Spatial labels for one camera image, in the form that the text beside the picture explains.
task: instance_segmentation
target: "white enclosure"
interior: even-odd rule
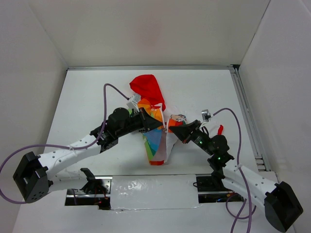
[[[269,0],[28,0],[70,67],[240,64]]]
[[[98,70],[86,74],[85,71],[73,70],[73,67],[149,66],[150,70],[151,66],[241,64],[239,74],[247,98],[242,109],[246,112],[248,109],[254,119],[266,164],[276,172],[279,181],[286,181],[292,186],[304,208],[304,213],[288,232],[309,232],[310,38],[311,0],[0,1],[1,162],[23,146],[45,143],[48,136],[49,142],[60,144],[84,136],[102,120],[101,87],[105,80],[127,92],[129,81],[141,74],[132,70],[128,76],[111,72],[108,77],[107,73]],[[189,70],[183,71],[177,76],[186,83],[188,76],[193,74]],[[192,97],[192,92],[187,89],[189,86],[179,84],[178,88],[187,95],[187,100],[181,101],[165,87],[167,72],[161,73],[157,68],[152,70],[162,91],[169,93],[164,96],[168,103],[172,101],[181,105],[186,102],[182,108],[198,114],[191,119],[200,117],[201,106],[205,103],[202,91],[207,89],[215,99],[208,99],[206,108],[211,106],[217,110],[228,104],[238,112],[239,118],[246,120],[240,108],[242,101],[238,101],[233,83],[226,80],[228,74],[196,72],[195,77],[201,75],[204,78],[189,86],[199,84],[200,92],[195,93],[196,98]],[[216,83],[225,85],[225,91]],[[87,88],[94,88],[94,92],[90,93]],[[96,101],[88,105],[93,98]],[[74,109],[66,113],[71,102],[74,102]],[[125,106],[121,98],[117,97],[113,103],[108,98],[108,111],[119,107],[120,102]],[[233,138],[236,128],[230,114],[219,115],[219,118],[229,125],[225,130]],[[252,138],[257,135],[250,133],[249,118],[247,120],[242,124],[242,162],[256,170],[254,155],[257,151]],[[136,137],[124,139],[133,143],[139,140]],[[230,152],[234,156],[235,139],[229,139]],[[138,161],[144,147],[136,147],[139,154],[135,159]],[[204,173],[202,163],[206,159],[202,154],[195,151],[199,159],[188,160],[183,156],[183,149],[176,150],[171,163],[158,167],[158,170],[153,167],[149,170],[146,158],[139,160],[138,166],[127,163],[127,167],[123,164],[118,168],[112,155],[107,156],[111,159],[111,166],[104,165],[104,168],[114,175],[155,175],[159,171],[160,174]],[[33,151],[38,154],[43,148]],[[21,195],[12,175],[23,154],[11,159],[0,175],[1,190],[15,200],[21,200]],[[78,165],[92,165],[100,172],[103,166],[96,161],[90,158]],[[275,179],[274,173],[267,175]],[[233,222],[221,203],[187,210],[133,211],[130,214],[109,211],[104,214],[100,211],[99,214],[94,206],[65,207],[64,198],[65,191],[55,192],[34,204],[24,205],[20,212],[19,205],[0,199],[0,231],[228,233]],[[232,203],[232,210],[237,212],[240,205],[239,202]],[[106,218],[107,225],[103,224],[103,218]],[[247,220],[238,221],[235,231],[246,231],[246,225]],[[254,214],[251,233],[257,232],[276,232],[259,212]]]

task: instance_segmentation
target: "metal bracket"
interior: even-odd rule
[[[211,119],[211,114],[210,114],[210,112],[208,111],[208,109],[202,110],[202,111],[201,111],[201,114],[202,114],[203,121],[207,121],[207,122],[210,121],[210,119]]]

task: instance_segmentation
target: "red cloth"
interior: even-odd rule
[[[223,127],[223,125],[220,125],[220,127],[219,127],[219,129],[218,129],[218,135],[222,135],[222,133],[223,133],[223,130],[224,130],[224,127]]]
[[[165,110],[165,101],[163,99],[159,84],[153,74],[143,74],[134,78],[130,82],[131,89],[146,99],[151,105],[162,103],[162,111]]]

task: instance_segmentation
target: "purple cable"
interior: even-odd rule
[[[116,91],[118,91],[124,98],[126,98],[127,100],[129,100],[129,98],[127,98],[126,95],[124,95],[119,89],[117,89],[114,85],[111,85],[109,83],[106,83],[104,85],[104,121],[103,121],[103,126],[101,128],[101,131],[100,133],[98,134],[97,138],[89,145],[86,145],[84,147],[73,147],[74,150],[83,150],[83,149],[86,149],[86,148],[89,148],[91,146],[93,146],[98,140],[99,138],[101,137],[103,131],[104,131],[104,128],[105,128],[105,124],[106,124],[106,117],[107,117],[107,101],[106,101],[106,87],[107,86],[110,86],[112,88],[114,88]],[[60,149],[66,149],[66,150],[69,150],[69,147],[66,147],[66,146],[60,146],[60,145],[54,145],[54,144],[34,144],[34,145],[30,145],[30,146],[26,146],[26,147],[23,147],[23,148],[20,148],[16,151],[14,151],[12,154],[10,154],[4,161],[3,163],[1,164],[0,166],[0,173],[2,172],[2,169],[4,167],[4,165],[9,161],[10,158],[12,158],[14,155],[16,155],[17,153],[21,152],[22,150],[26,150],[26,149],[29,149],[29,148],[34,148],[34,147],[53,147],[53,148],[60,148]],[[10,202],[10,203],[13,203],[13,204],[25,204],[26,202],[24,201],[15,201],[15,200],[12,200],[12,199],[9,199],[7,196],[5,196],[5,194],[2,192],[2,190],[0,189],[0,196],[3,197],[3,199],[5,199],[6,201]]]
[[[238,219],[239,219],[239,216],[240,216],[240,214],[242,213],[242,210],[244,209],[244,206],[245,206],[245,204],[246,204],[246,201],[247,201],[246,199],[243,201],[243,205],[242,205],[241,209],[239,210],[239,212],[238,212],[236,218],[235,218],[234,221],[233,221],[233,224],[232,224],[232,226],[231,226],[231,231],[230,231],[230,233],[233,233],[235,224],[237,223],[237,221],[238,221]]]
[[[227,199],[227,201],[225,202],[225,208],[227,209],[228,213],[229,213],[231,216],[233,216],[233,217],[237,217],[237,216],[235,216],[233,213],[231,213],[231,211],[229,210],[229,207],[228,207],[228,203],[229,203],[230,199],[231,199],[232,197],[236,196],[236,195],[237,195],[237,193],[231,195],[231,196]],[[256,210],[256,206],[254,207],[254,209],[253,209],[253,211],[252,211],[252,215],[254,214],[255,210]],[[243,220],[243,219],[248,219],[248,218],[249,218],[249,215],[248,215],[248,216],[245,216],[245,217],[239,217],[238,219]]]
[[[237,122],[237,125],[238,125],[238,129],[239,129],[239,148],[238,148],[238,154],[237,154],[237,163],[238,163],[238,165],[239,165],[239,163],[240,163],[241,145],[242,145],[241,126],[240,126],[239,120],[238,120],[238,118],[237,118],[237,115],[235,115],[235,113],[234,113],[230,108],[222,108],[222,109],[218,110],[217,112],[215,112],[215,113],[214,113],[214,116],[217,115],[217,114],[219,114],[220,112],[222,112],[222,111],[224,111],[224,110],[228,110],[228,111],[230,111],[230,112],[233,114],[233,116],[234,116],[234,118],[235,118],[235,120],[236,120],[236,122]],[[248,207],[249,207],[249,208],[248,208],[248,209],[249,209],[249,218],[248,218],[248,224],[247,224],[247,230],[246,230],[246,233],[249,233],[249,232],[251,231],[251,226],[252,226],[252,198],[251,198],[251,192],[250,192],[250,190],[249,190],[249,186],[248,186],[247,180],[246,180],[246,178],[245,178],[245,176],[244,176],[244,173],[243,173],[243,171],[242,171],[241,168],[239,168],[239,171],[240,171],[240,173],[241,173],[241,175],[242,175],[242,178],[243,178],[243,180],[244,180],[244,183],[245,183],[245,186],[246,186],[246,190],[247,190],[247,196],[248,196],[248,200],[249,200],[249,202],[248,202]],[[244,202],[242,208],[240,209],[239,213],[242,212],[244,206],[245,206],[245,202]],[[235,223],[236,223],[237,220],[239,219],[239,215],[240,215],[240,214],[238,214],[238,215],[235,217],[234,222],[233,222],[233,225],[232,225],[231,232],[233,232]]]

